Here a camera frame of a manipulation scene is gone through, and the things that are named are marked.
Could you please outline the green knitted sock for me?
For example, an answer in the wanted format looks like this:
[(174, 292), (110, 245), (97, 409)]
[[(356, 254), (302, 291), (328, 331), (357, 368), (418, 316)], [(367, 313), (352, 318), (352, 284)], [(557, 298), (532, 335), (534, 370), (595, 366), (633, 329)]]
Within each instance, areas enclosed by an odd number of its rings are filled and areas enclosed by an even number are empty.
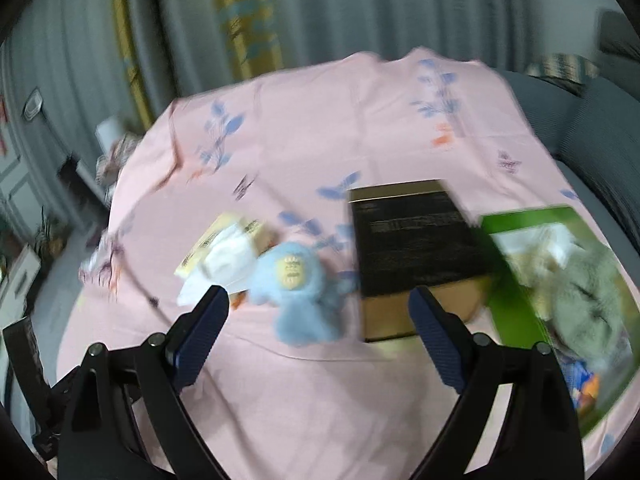
[(617, 261), (601, 244), (585, 244), (566, 266), (538, 275), (535, 309), (555, 339), (574, 358), (602, 372), (623, 335), (623, 297)]

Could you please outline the tissue pack with tree print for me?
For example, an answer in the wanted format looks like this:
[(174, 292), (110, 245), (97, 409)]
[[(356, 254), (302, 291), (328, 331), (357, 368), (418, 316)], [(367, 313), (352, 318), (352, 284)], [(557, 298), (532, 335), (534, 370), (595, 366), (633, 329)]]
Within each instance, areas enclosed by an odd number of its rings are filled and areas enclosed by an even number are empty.
[(534, 278), (566, 266), (577, 238), (562, 223), (546, 223), (492, 236), (492, 240), (520, 278)]

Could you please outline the blue orange snack packet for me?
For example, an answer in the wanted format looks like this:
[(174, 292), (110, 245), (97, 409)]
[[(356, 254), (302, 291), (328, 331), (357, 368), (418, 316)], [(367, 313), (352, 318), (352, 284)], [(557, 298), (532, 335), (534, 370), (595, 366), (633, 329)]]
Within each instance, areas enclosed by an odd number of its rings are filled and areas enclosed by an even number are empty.
[(560, 367), (575, 410), (579, 414), (587, 413), (598, 400), (600, 376), (586, 367), (584, 361), (562, 358)]

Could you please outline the green cardboard box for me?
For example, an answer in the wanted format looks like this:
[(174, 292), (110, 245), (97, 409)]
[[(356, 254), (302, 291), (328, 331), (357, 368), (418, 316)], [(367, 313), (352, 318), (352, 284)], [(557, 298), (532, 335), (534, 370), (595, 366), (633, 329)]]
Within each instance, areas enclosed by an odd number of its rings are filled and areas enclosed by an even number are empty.
[(569, 206), (488, 214), (480, 237), (496, 270), (486, 304), (501, 341), (550, 344), (589, 434), (639, 369), (639, 309), (622, 266)]

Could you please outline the black gold tin box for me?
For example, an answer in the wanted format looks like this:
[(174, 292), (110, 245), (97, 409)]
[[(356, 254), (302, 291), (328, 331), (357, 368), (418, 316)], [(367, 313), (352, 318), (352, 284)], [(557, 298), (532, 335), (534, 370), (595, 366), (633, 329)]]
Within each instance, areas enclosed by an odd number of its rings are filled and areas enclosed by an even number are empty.
[(348, 193), (360, 293), (361, 337), (411, 337), (409, 292), (424, 286), (447, 312), (472, 320), (490, 274), (480, 236), (439, 180)]

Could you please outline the light blue plush toy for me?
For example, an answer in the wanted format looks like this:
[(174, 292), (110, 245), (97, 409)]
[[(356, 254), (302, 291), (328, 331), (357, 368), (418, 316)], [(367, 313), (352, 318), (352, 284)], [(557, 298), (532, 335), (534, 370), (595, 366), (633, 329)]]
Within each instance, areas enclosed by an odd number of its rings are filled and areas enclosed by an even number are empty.
[(343, 337), (342, 310), (356, 285), (352, 272), (334, 272), (315, 250), (285, 242), (258, 257), (248, 300), (277, 309), (274, 332), (284, 344), (325, 344)]

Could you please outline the pink printed tablecloth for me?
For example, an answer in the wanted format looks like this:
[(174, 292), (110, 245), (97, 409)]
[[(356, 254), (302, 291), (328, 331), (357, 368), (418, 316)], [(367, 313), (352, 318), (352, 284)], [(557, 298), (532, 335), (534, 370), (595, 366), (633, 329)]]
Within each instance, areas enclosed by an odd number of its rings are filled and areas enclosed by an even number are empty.
[[(439, 179), (469, 218), (585, 206), (534, 135), (511, 89), (477, 62), (416, 49), (369, 53), (173, 102), (117, 181), (108, 234), (119, 255), (82, 290), (56, 370), (89, 344), (140, 344), (180, 314), (176, 267), (222, 214), (265, 223), (355, 265), (351, 188)], [(235, 479), (405, 479), (454, 405), (420, 341), (390, 350), (359, 338), (358, 300), (344, 337), (292, 348), (276, 311), (229, 316), (183, 401)]]

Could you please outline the dark grey sofa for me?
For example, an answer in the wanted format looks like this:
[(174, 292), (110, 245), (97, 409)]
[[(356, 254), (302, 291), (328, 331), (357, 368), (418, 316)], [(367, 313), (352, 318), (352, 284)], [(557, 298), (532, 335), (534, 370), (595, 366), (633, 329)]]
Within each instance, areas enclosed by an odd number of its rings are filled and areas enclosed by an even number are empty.
[(605, 232), (639, 251), (639, 36), (600, 14), (600, 70), (581, 96), (503, 70), (534, 133)]

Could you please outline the striped cushion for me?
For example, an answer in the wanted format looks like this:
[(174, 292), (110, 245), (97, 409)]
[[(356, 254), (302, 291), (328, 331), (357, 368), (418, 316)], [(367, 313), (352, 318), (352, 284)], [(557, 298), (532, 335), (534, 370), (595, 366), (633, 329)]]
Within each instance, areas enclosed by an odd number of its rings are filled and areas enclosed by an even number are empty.
[(530, 63), (525, 73), (574, 96), (581, 96), (590, 81), (597, 78), (600, 70), (596, 64), (581, 55), (552, 53)]

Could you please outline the grey curtain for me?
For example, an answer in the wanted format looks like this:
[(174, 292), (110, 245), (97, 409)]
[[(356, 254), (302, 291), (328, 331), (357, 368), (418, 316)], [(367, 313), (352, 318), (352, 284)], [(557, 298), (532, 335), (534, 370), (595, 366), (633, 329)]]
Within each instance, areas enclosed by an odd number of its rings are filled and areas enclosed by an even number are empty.
[(608, 0), (29, 0), (1, 44), (1, 94), (32, 168), (62, 140), (98, 157), (103, 119), (148, 128), (176, 96), (281, 68), (416, 47), (521, 70), (590, 54)]

